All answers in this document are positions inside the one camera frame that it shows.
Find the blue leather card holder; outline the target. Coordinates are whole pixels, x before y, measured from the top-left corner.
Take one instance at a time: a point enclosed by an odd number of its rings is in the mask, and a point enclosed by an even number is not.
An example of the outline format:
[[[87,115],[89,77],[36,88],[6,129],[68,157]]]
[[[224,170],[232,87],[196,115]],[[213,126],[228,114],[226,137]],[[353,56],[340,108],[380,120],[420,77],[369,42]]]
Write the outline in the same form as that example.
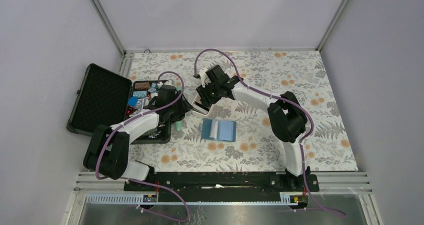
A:
[[[235,142],[237,123],[230,120],[204,118],[201,124],[201,139],[220,142]]]

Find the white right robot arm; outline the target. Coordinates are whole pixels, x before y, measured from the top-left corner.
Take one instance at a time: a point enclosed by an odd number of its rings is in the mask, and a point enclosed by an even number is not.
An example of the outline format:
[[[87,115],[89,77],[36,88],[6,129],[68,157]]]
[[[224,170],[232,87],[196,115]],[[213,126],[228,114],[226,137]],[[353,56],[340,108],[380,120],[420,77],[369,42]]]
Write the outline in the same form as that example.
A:
[[[247,103],[268,115],[273,134],[283,143],[286,156],[287,186],[293,191],[307,184],[310,174],[301,142],[310,133],[306,125],[312,121],[292,92],[274,95],[244,82],[240,76],[230,77],[219,65],[194,73],[201,84],[196,88],[200,103],[210,108],[223,98]]]

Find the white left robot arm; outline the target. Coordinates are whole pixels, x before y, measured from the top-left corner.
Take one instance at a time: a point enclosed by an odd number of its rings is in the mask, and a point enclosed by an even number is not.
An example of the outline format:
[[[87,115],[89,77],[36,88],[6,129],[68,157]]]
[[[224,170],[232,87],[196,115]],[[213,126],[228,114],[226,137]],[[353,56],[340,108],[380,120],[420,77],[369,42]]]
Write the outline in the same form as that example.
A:
[[[191,105],[182,90],[162,85],[150,103],[137,115],[114,125],[98,125],[91,136],[83,166],[94,171],[99,180],[110,178],[136,180],[144,191],[152,189],[155,177],[151,168],[129,159],[129,146],[146,132],[168,122],[180,121]]]

